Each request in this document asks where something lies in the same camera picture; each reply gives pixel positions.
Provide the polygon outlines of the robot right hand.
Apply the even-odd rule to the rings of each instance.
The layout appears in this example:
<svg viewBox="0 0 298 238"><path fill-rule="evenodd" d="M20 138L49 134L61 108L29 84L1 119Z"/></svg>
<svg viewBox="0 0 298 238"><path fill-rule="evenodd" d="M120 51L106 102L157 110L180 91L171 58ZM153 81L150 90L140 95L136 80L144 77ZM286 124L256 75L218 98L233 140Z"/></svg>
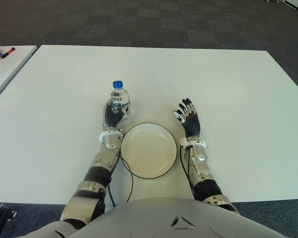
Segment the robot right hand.
<svg viewBox="0 0 298 238"><path fill-rule="evenodd" d="M182 124L186 137L200 136L200 122L194 104L189 98L179 103L179 108L173 111L173 116Z"/></svg>

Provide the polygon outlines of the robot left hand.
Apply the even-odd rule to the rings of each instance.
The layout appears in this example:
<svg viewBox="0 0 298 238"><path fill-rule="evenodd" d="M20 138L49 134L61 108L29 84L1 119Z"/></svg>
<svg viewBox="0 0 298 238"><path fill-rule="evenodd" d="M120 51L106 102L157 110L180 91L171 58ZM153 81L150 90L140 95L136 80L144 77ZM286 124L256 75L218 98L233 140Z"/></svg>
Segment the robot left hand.
<svg viewBox="0 0 298 238"><path fill-rule="evenodd" d="M112 110L112 100L109 99L103 108L103 129L108 127L116 128L129 109L130 105L127 103L122 108L118 109L117 112L114 112Z"/></svg>

